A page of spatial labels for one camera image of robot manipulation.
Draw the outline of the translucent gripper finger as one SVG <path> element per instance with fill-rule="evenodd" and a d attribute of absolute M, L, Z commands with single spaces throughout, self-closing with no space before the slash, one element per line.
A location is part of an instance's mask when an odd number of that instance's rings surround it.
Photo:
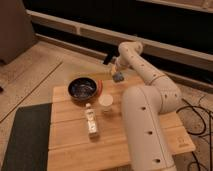
<path fill-rule="evenodd" d="M 111 76 L 116 75 L 116 73 L 117 73 L 116 67 L 113 66 L 113 67 L 111 68 L 110 73 L 111 73 Z"/>

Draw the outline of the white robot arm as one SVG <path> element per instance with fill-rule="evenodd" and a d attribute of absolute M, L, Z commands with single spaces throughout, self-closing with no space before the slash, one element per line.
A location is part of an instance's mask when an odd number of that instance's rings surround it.
<path fill-rule="evenodd" d="M 179 87 L 162 71 L 141 57 L 140 42 L 122 42 L 112 67 L 115 82 L 124 80 L 121 70 L 132 67 L 143 84 L 127 88 L 121 111 L 134 171 L 177 171 L 160 126 L 159 115 L 175 111 L 181 103 Z"/>

